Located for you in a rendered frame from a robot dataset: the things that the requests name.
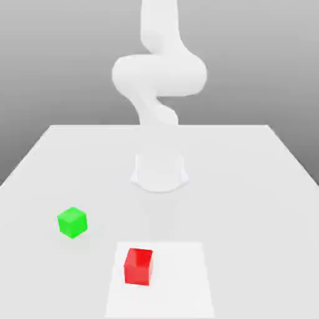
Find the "small green cube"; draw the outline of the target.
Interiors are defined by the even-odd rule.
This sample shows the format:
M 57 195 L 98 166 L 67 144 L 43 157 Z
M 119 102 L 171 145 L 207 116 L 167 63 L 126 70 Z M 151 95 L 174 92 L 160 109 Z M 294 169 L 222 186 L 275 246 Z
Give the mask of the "small green cube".
M 70 207 L 57 216 L 59 231 L 74 239 L 87 230 L 87 215 L 76 207 Z

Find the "small red cube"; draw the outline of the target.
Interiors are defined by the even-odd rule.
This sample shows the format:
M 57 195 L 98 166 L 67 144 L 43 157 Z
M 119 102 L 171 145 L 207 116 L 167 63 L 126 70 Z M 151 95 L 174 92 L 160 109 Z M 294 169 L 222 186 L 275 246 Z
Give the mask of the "small red cube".
M 123 268 L 126 284 L 149 286 L 153 271 L 153 251 L 129 248 Z

